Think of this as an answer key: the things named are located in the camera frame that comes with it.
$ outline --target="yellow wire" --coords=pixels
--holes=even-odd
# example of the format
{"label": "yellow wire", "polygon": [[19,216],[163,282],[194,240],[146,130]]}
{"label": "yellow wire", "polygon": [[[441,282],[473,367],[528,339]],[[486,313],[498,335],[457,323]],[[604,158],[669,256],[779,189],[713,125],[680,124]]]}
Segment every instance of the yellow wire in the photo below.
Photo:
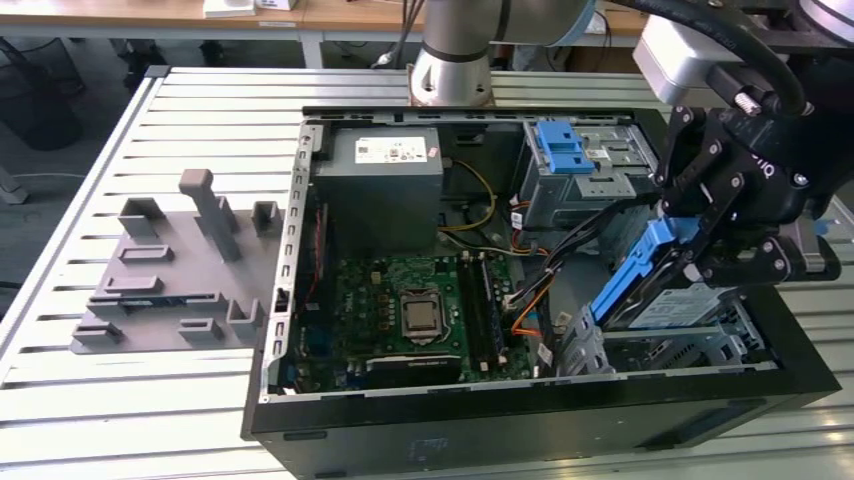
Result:
{"label": "yellow wire", "polygon": [[478,220],[476,223],[470,223],[469,225],[453,225],[450,227],[440,227],[441,232],[460,232],[464,230],[472,230],[473,228],[478,228],[481,225],[484,225],[486,222],[490,221],[490,219],[493,218],[493,215],[496,214],[496,194],[493,193],[493,187],[490,187],[490,183],[486,181],[486,178],[484,178],[484,175],[481,175],[478,171],[472,167],[472,165],[469,165],[466,162],[461,162],[460,160],[452,160],[452,161],[462,165],[464,167],[466,167],[466,169],[474,174],[474,176],[478,177],[478,180],[484,184],[486,191],[490,193],[490,209],[488,210],[485,217],[481,220]]}

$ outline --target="floor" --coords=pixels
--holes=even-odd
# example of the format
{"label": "floor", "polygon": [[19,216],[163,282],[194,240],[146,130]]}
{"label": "floor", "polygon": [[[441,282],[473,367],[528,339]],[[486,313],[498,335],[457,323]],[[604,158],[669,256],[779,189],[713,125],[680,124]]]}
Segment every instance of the floor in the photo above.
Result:
{"label": "floor", "polygon": [[[126,64],[106,39],[65,41],[86,92],[73,100],[85,127],[81,140],[70,147],[39,152],[27,147],[0,126],[0,164],[13,175],[63,173],[86,175],[122,116],[131,94],[123,86]],[[236,67],[305,67],[297,42],[226,41],[226,62]],[[163,56],[174,66],[203,66],[199,41],[158,41]],[[325,43],[329,68],[366,68],[389,48],[388,44]],[[418,45],[408,45],[405,59],[414,61]],[[30,191],[25,205],[0,202],[0,282],[22,283],[42,253],[54,228],[77,193],[82,178],[26,176],[18,181]],[[0,317],[15,297],[15,290],[0,288]]]}

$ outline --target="slotted metal surface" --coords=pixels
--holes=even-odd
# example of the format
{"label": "slotted metal surface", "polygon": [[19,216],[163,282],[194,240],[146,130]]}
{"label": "slotted metal surface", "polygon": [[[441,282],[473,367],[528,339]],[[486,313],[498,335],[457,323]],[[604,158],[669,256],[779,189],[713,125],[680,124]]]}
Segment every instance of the slotted metal surface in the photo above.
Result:
{"label": "slotted metal surface", "polygon": [[[640,76],[501,73],[496,97],[500,106],[669,113]],[[146,81],[0,324],[0,477],[290,478],[264,448],[240,438],[250,350],[77,356],[67,345],[117,247],[117,214],[130,196],[189,210],[181,172],[209,168],[233,208],[257,200],[285,205],[301,108],[405,104],[400,73],[174,69]],[[848,215],[835,205],[829,238],[852,265]],[[854,478],[854,269],[835,284],[781,290],[843,392],[696,449],[433,475]]]}

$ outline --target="power supply label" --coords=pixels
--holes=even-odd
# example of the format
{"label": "power supply label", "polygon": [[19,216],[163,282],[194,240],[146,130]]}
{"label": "power supply label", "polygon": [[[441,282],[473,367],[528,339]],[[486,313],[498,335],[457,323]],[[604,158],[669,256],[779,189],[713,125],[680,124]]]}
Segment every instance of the power supply label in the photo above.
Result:
{"label": "power supply label", "polygon": [[426,161],[425,137],[362,137],[357,140],[357,163],[418,163]]}

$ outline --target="motherboard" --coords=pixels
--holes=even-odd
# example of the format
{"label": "motherboard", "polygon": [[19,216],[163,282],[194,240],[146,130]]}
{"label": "motherboard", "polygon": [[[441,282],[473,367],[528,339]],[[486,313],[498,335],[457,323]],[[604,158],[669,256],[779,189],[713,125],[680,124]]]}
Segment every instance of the motherboard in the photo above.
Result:
{"label": "motherboard", "polygon": [[306,322],[306,391],[441,385],[532,376],[526,343],[509,335],[505,257],[344,259],[330,321]]}

